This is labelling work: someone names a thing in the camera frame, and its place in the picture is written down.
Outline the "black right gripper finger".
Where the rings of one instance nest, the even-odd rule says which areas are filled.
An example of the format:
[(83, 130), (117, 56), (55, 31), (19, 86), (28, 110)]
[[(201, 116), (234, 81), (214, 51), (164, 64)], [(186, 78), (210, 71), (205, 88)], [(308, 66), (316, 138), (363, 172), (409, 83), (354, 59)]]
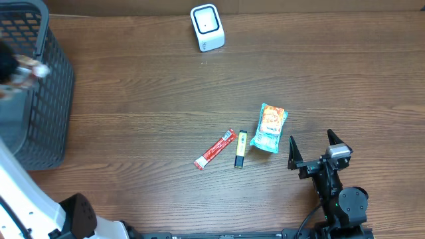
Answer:
[(298, 168), (299, 165), (303, 163), (303, 158), (299, 152), (296, 141), (292, 135), (290, 136), (289, 142), (290, 142), (290, 151), (289, 151), (289, 158), (288, 158), (288, 169), (295, 170)]
[(329, 144), (330, 145), (337, 145), (337, 144), (341, 144), (344, 143), (344, 141), (342, 141), (335, 133), (332, 129), (328, 129), (327, 130), (327, 136), (328, 136), (328, 140), (329, 140)]

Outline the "teal wet wipes packet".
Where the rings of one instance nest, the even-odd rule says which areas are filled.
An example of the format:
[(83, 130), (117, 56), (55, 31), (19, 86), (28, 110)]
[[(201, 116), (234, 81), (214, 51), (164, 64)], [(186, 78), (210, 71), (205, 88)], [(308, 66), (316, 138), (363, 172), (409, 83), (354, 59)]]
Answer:
[(282, 128), (288, 115), (284, 108), (263, 103), (256, 133), (250, 145), (269, 153), (278, 153)]

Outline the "yellow highlighter pen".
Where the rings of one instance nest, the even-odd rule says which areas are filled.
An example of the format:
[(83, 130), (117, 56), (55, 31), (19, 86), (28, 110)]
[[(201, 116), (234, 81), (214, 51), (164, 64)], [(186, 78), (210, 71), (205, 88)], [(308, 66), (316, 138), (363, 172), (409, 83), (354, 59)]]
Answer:
[(236, 155), (235, 155), (235, 161), (234, 161), (234, 167), (237, 169), (243, 168), (244, 156), (246, 151), (246, 142), (247, 142), (247, 131), (240, 130), (238, 134)]

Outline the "red snack stick packet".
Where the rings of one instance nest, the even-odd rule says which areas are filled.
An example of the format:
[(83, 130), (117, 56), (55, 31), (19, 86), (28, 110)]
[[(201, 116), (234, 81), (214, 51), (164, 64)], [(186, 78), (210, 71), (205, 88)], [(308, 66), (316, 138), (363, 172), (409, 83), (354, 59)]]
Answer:
[(233, 129), (229, 129), (210, 149), (194, 161), (199, 170), (203, 170), (223, 149), (237, 138)]

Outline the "brown cookie snack bag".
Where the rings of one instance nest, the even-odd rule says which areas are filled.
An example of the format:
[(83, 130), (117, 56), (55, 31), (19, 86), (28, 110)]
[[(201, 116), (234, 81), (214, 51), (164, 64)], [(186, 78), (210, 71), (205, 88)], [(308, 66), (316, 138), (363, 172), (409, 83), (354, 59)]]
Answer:
[(11, 64), (1, 66), (1, 100), (10, 100), (15, 94), (30, 90), (39, 78), (50, 73), (50, 68), (28, 56), (15, 54)]

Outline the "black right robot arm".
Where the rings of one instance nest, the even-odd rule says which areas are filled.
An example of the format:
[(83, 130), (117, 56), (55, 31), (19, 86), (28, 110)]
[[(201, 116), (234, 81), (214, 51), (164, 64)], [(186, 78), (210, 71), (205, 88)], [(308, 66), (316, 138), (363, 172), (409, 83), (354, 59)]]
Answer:
[(296, 141), (290, 137), (288, 169), (298, 170), (299, 178), (310, 178), (319, 204), (306, 216), (297, 230), (283, 230), (283, 238), (371, 239), (367, 221), (369, 195), (361, 187), (343, 187), (338, 172), (347, 168), (353, 150), (331, 129), (329, 146), (315, 161), (304, 161)]

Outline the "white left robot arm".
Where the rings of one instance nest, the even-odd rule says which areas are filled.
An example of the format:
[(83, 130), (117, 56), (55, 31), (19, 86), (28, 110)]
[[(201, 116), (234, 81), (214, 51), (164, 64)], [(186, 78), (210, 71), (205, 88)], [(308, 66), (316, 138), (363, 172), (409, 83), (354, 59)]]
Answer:
[[(1, 97), (26, 90), (47, 66), (1, 44)], [(31, 179), (8, 147), (1, 144), (1, 233), (4, 238), (137, 238), (121, 221), (97, 216), (88, 199), (77, 193), (53, 201)]]

